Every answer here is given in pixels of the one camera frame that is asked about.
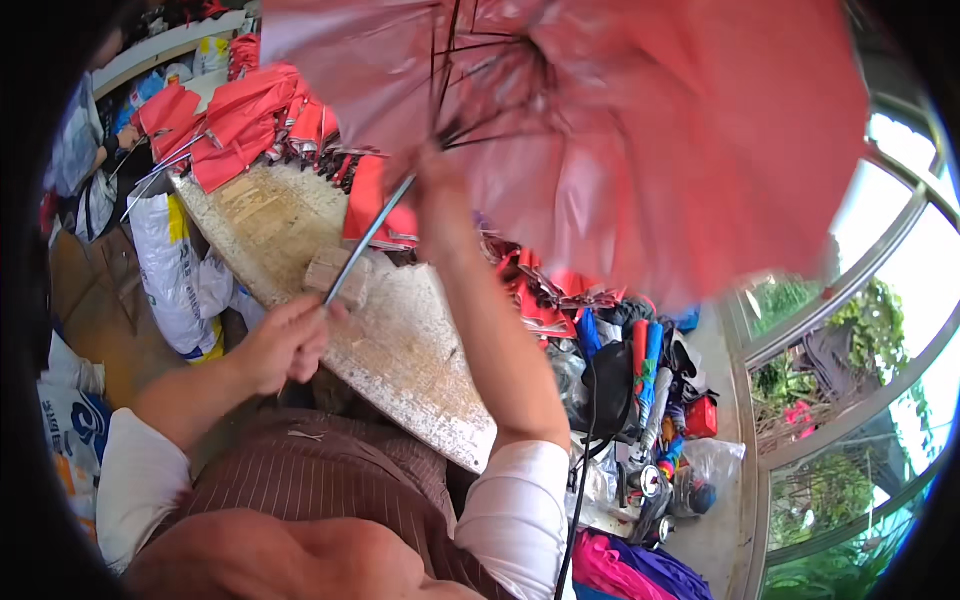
hand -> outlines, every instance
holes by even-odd
[[[117,142],[123,150],[133,150],[136,142],[140,140],[140,131],[133,125],[125,125],[120,133],[117,134]]]
[[[436,145],[427,143],[388,160],[383,177],[385,196],[393,194],[410,173],[417,179],[404,201],[417,212],[418,257],[432,262],[478,248],[463,173]]]
[[[238,376],[249,379],[253,393],[273,394],[287,379],[306,383],[317,372],[326,349],[327,314],[335,319],[347,314],[341,304],[333,303],[327,310],[323,303],[319,296],[306,295],[275,307],[227,355]]]

red box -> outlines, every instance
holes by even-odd
[[[686,405],[686,434],[688,440],[712,438],[717,435],[717,403],[710,396],[701,396]]]

black cable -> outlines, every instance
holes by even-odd
[[[590,370],[593,372],[593,381],[597,380],[597,370],[593,367],[593,361],[590,361]],[[593,386],[593,399],[590,403],[593,409],[590,411],[590,429],[587,431],[587,443],[584,444],[584,456],[589,455],[590,444],[593,442],[593,427],[597,424],[597,387]],[[564,597],[564,584],[566,583],[566,572],[570,569],[570,559],[573,558],[573,542],[577,535],[577,523],[580,522],[580,510],[584,507],[584,490],[587,488],[587,471],[590,467],[590,461],[584,461],[584,474],[580,476],[580,490],[577,491],[577,506],[573,509],[573,522],[570,523],[570,531],[566,535],[566,553],[564,553],[564,563],[560,567],[560,577],[557,578],[557,591],[554,593],[554,600],[561,600]]]

person wearing apron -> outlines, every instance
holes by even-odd
[[[305,296],[224,358],[163,375],[113,415],[97,537],[134,595],[553,597],[570,444],[553,372],[480,253],[461,174],[429,145],[391,162],[418,174],[418,254],[437,269],[497,424],[459,522],[444,458],[396,429],[314,411],[261,414],[191,484],[187,454],[219,418],[316,371],[325,316]]]

wooden block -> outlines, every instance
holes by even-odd
[[[321,246],[306,269],[303,289],[326,294],[349,258],[350,252],[342,248]],[[360,256],[347,275],[347,281],[337,292],[336,300],[347,310],[351,312],[358,310],[367,302],[367,280],[370,278],[372,267],[373,264],[366,256]]]

